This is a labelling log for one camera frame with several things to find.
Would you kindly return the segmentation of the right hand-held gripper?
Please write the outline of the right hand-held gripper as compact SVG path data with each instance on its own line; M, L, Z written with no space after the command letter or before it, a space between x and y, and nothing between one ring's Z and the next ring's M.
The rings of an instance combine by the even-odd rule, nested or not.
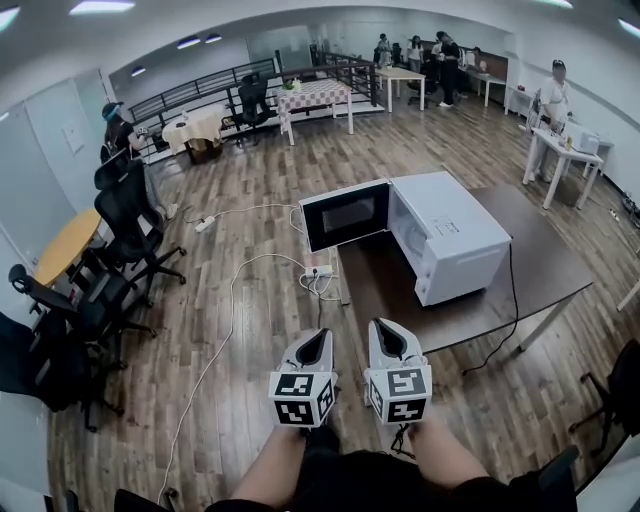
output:
M384 425L421 422L431 403L433 382L417 337L396 322L374 318L368 324L368 339L365 404Z

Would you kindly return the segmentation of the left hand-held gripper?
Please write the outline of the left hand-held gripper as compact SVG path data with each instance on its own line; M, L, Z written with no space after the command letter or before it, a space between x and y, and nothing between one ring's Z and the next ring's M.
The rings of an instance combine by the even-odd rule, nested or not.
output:
M285 350L270 374L268 403L275 425L319 428L336 401L337 379L332 332L306 332Z

